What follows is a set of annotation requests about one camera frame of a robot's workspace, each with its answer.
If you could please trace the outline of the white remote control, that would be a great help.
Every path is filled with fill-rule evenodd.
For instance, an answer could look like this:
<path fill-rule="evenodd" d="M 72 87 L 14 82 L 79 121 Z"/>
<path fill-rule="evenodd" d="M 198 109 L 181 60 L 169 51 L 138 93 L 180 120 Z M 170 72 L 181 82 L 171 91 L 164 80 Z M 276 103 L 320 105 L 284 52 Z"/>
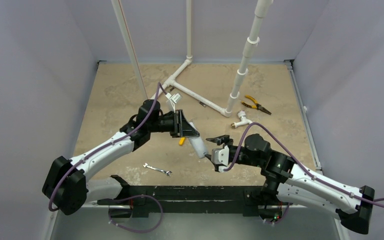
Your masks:
<path fill-rule="evenodd" d="M 199 159 L 205 158 L 205 155 L 208 153 L 208 149 L 201 136 L 187 136 L 192 148 L 194 149 L 197 157 Z"/>

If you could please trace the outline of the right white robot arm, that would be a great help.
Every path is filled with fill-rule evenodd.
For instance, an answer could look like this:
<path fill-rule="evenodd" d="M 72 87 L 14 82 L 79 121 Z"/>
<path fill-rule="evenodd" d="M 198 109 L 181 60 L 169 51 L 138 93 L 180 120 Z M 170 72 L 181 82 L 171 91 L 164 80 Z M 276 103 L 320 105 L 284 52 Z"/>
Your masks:
<path fill-rule="evenodd" d="M 229 135 L 207 138 L 215 143 L 206 157 L 215 171 L 225 172 L 235 163 L 260 168 L 265 177 L 260 196 L 268 204 L 275 201 L 318 209 L 338 219 L 342 226 L 358 234 L 369 232 L 375 191 L 369 186 L 354 187 L 328 178 L 292 157 L 273 150 L 271 144 L 258 133 L 244 139 L 243 146 L 234 145 Z"/>

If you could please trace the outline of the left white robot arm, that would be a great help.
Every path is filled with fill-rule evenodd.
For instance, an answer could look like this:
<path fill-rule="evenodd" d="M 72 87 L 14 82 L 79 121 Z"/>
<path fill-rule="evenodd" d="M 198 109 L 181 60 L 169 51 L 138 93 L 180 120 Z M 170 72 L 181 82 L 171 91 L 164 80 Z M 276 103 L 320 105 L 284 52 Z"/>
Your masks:
<path fill-rule="evenodd" d="M 163 113 L 157 100 L 147 99 L 107 141 L 78 156 L 59 156 L 52 162 L 42 187 L 49 211 L 71 215 L 79 210 L 90 192 L 88 181 L 115 160 L 139 149 L 152 133 L 169 133 L 172 138 L 200 136 L 181 109 Z"/>

